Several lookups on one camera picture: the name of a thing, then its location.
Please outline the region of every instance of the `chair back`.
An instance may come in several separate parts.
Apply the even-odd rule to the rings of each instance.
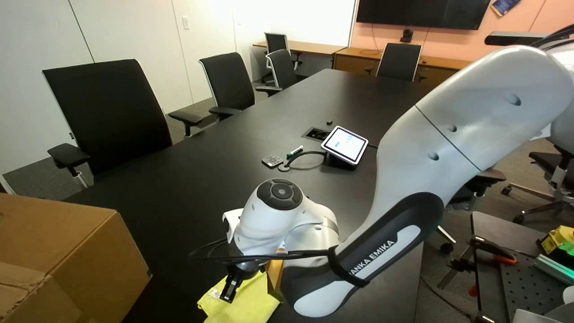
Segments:
[[[274,33],[265,33],[265,42],[267,42],[267,52],[274,51],[287,51],[287,36],[285,34],[274,34]]]
[[[255,104],[253,85],[237,52],[199,60],[219,108],[246,110]]]
[[[377,77],[413,83],[416,76],[418,58],[420,45],[387,43],[377,68]]]
[[[93,176],[169,147],[160,103],[134,60],[43,70]]]
[[[267,60],[271,63],[273,79],[278,88],[285,90],[298,83],[291,54],[285,49],[269,52]]]

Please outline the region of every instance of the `black conference table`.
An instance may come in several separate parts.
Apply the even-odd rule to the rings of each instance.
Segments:
[[[145,257],[152,280],[126,322],[199,322],[195,302],[224,275],[224,259],[188,253],[224,237],[221,216],[242,208],[265,180],[289,180],[339,221],[341,239],[366,217],[375,187],[375,149],[355,171],[317,167],[278,173],[262,158],[283,156],[319,142],[310,128],[344,126],[371,144],[411,108],[420,92],[413,85],[323,70],[256,106],[183,140],[161,153],[122,165],[72,203],[117,208]],[[400,259],[368,287],[355,293],[325,322],[414,322],[421,246]],[[307,322],[280,307],[273,322]]]

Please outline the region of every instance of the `power cord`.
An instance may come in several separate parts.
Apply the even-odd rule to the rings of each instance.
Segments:
[[[310,165],[310,167],[292,167],[292,162],[300,160],[301,156],[308,156],[308,155],[317,155],[317,156],[323,156],[321,162],[317,165]],[[310,171],[310,169],[317,169],[323,165],[326,158],[326,153],[325,151],[298,151],[294,155],[289,155],[287,156],[287,164],[280,165],[278,171],[280,173],[289,173],[289,171]]]

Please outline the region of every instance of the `tablet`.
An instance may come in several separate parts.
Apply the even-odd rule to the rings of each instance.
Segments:
[[[517,7],[520,0],[495,0],[491,4],[491,9],[497,13],[497,16],[508,15],[513,7]]]
[[[359,137],[350,130],[335,126],[323,140],[321,149],[325,149],[330,155],[335,155],[346,164],[357,165],[368,144],[369,140],[366,140],[364,137]]]

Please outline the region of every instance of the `chair armrest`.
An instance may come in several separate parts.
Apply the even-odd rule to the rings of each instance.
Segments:
[[[264,85],[258,85],[258,86],[253,86],[255,92],[265,92],[269,97],[282,92],[282,88],[278,86],[264,86]]]
[[[48,149],[48,155],[54,160],[57,169],[68,169],[68,171],[90,160],[86,153],[82,153],[79,147],[70,144],[56,146]]]
[[[217,117],[231,117],[231,115],[239,115],[242,113],[242,110],[237,108],[212,108],[210,113],[217,115]]]
[[[204,110],[199,110],[199,106],[195,106],[195,104],[176,110],[176,112],[169,113],[169,117],[172,117],[186,126],[199,126],[199,124],[204,124],[206,121],[213,121],[213,115],[210,115]]]

